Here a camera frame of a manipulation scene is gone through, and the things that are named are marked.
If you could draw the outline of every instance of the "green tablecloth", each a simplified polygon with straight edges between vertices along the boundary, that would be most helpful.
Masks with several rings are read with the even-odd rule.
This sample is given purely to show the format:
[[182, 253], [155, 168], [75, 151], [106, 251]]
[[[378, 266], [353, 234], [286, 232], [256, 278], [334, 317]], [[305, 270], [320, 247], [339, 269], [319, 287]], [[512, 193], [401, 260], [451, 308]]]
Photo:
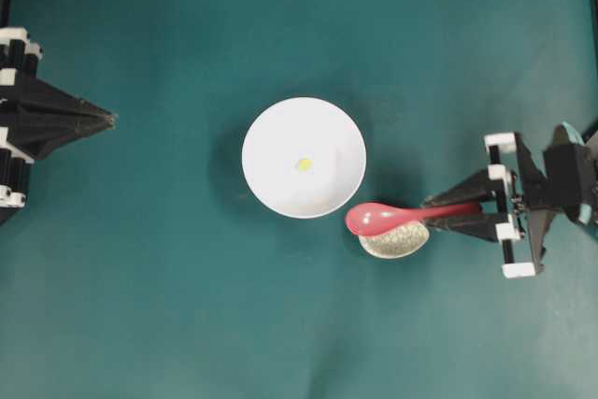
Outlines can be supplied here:
[[[460, 235], [376, 260], [342, 220], [449, 187], [484, 134], [539, 154], [595, 120], [590, 0], [13, 0], [11, 22], [41, 78], [120, 118], [37, 164], [0, 229], [0, 397], [595, 395], [598, 250], [565, 219], [519, 281]], [[296, 95], [368, 148], [356, 196], [313, 221], [240, 167], [252, 120]]]

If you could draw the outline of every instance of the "white bowl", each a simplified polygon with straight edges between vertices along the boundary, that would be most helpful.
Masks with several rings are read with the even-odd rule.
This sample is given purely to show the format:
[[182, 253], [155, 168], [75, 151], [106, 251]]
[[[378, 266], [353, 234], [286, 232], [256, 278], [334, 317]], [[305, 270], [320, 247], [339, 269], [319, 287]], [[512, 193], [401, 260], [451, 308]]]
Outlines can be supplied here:
[[317, 98], [290, 98], [250, 126], [242, 164], [249, 188], [267, 207], [313, 219], [337, 210], [357, 192], [365, 144], [339, 107]]

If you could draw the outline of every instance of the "teal tabletop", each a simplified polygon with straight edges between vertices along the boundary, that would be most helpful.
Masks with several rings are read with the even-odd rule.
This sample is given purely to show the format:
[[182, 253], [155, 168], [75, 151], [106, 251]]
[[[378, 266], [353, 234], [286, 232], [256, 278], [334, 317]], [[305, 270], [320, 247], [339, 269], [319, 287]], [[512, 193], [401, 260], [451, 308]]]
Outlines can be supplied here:
[[[13, 0], [11, 24], [40, 78], [119, 118], [36, 164], [0, 229], [0, 397], [595, 397], [598, 249], [565, 218], [518, 280], [495, 244], [433, 233], [382, 261], [343, 223], [484, 166], [485, 134], [541, 155], [595, 121], [591, 0]], [[360, 190], [314, 220], [241, 168], [294, 96], [367, 147]]]

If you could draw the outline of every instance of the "pink spoon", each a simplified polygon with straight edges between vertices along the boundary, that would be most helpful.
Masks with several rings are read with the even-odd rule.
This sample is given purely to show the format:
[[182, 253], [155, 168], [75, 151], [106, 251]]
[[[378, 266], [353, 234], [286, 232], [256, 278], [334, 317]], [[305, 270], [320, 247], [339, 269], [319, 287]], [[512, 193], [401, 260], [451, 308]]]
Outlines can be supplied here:
[[345, 217], [345, 223], [355, 235], [372, 236], [390, 231], [410, 221], [423, 221], [448, 215], [477, 214], [479, 203], [463, 203], [441, 207], [401, 209], [380, 203], [363, 203], [352, 208]]

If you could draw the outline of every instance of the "gold glittery object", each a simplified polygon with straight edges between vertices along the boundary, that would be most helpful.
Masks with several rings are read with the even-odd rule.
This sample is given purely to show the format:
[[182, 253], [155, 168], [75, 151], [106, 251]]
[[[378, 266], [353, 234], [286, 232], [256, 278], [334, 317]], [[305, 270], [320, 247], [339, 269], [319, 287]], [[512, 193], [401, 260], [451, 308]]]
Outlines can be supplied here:
[[363, 248], [382, 259], [405, 257], [420, 249], [430, 238], [430, 232], [419, 221], [391, 229], [388, 233], [359, 237]]

